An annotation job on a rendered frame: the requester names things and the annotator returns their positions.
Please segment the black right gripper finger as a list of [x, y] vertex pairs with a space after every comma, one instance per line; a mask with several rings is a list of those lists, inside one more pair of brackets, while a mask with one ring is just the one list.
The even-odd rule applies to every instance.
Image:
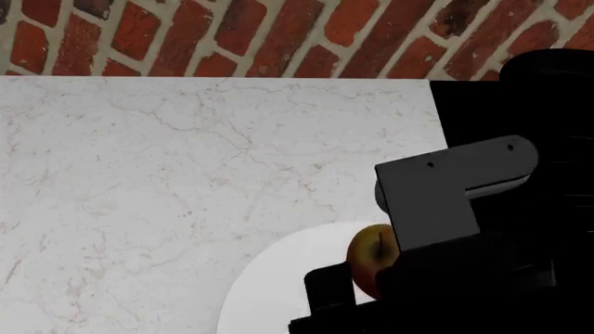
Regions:
[[401, 279], [402, 258], [397, 258], [394, 263], [381, 269], [375, 276], [379, 292], [379, 300], [393, 300], [397, 297], [402, 286]]
[[351, 266], [337, 263], [314, 269], [304, 279], [311, 314], [355, 308]]

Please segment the red yellow apple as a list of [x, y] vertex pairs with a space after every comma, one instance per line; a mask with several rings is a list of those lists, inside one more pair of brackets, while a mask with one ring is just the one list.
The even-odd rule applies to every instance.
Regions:
[[346, 253], [355, 284], [374, 300], [381, 298], [376, 275], [393, 266], [400, 250], [391, 225], [364, 227], [352, 238]]

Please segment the white round plate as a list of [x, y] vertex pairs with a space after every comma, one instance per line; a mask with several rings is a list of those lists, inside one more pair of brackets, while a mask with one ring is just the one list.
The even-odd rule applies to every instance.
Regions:
[[231, 286], [216, 334], [290, 334], [291, 320], [310, 315], [305, 275], [345, 261], [352, 238], [371, 225], [318, 225], [271, 244], [253, 258]]

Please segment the black cooktop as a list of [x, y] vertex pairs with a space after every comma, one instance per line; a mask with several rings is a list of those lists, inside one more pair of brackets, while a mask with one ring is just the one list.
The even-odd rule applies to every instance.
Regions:
[[519, 135], [538, 153], [525, 183], [471, 202], [480, 227], [517, 247], [521, 267], [510, 294], [477, 300], [464, 330], [594, 334], [594, 108], [576, 99], [587, 88], [431, 83], [450, 147]]

